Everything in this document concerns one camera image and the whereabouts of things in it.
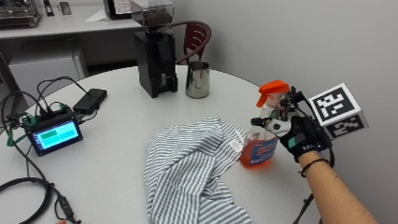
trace striped cloth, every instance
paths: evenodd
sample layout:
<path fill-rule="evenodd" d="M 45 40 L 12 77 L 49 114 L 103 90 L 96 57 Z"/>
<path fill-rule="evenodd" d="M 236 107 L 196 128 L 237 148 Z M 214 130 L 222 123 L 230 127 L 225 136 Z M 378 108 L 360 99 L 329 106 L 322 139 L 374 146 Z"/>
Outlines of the striped cloth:
<path fill-rule="evenodd" d="M 252 223 L 220 176 L 238 159 L 244 131 L 218 117 L 168 127 L 148 144 L 144 182 L 152 223 Z"/>

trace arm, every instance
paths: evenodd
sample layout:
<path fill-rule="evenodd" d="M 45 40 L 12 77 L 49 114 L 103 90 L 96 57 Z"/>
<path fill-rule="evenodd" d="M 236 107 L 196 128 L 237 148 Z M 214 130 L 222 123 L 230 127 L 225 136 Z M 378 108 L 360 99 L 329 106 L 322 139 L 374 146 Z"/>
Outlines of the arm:
<path fill-rule="evenodd" d="M 305 153 L 298 157 L 301 167 L 320 158 L 314 151 Z M 324 161 L 316 162 L 305 175 L 325 224 L 377 223 L 370 211 Z"/>

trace black coffee grinder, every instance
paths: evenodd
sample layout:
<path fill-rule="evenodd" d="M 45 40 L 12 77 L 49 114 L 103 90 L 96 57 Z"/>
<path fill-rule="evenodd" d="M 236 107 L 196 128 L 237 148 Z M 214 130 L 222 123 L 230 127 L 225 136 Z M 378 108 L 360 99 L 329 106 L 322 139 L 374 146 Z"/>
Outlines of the black coffee grinder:
<path fill-rule="evenodd" d="M 133 0 L 132 16 L 145 28 L 135 34 L 141 86 L 152 98 L 177 91 L 176 40 L 161 30 L 173 22 L 175 7 L 168 0 Z"/>

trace chair backrest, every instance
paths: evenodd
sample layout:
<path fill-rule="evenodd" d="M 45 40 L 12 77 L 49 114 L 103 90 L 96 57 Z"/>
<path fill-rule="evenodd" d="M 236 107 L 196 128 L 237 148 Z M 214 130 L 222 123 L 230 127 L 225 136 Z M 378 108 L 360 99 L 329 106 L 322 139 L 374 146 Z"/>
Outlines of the chair backrest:
<path fill-rule="evenodd" d="M 184 56 L 183 58 L 176 60 L 176 63 L 181 63 L 187 61 L 189 63 L 189 58 L 198 55 L 198 59 L 201 60 L 201 55 L 206 44 L 209 43 L 212 37 L 212 29 L 210 26 L 201 21 L 183 21 L 171 24 L 171 27 L 177 27 L 185 25 L 185 38 L 184 38 Z"/>

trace spray bottle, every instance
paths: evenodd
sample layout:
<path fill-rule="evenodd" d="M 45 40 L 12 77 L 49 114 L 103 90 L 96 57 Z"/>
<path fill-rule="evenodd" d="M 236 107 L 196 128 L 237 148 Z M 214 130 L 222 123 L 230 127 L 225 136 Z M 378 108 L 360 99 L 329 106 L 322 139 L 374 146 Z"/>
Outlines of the spray bottle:
<path fill-rule="evenodd" d="M 261 108 L 260 117 L 269 118 L 278 108 L 278 102 L 289 91 L 289 85 L 281 80 L 272 81 L 260 87 L 261 93 L 257 107 Z M 240 161 L 246 168 L 258 168 L 270 163 L 277 144 L 276 136 L 264 128 L 253 126 L 245 135 Z"/>

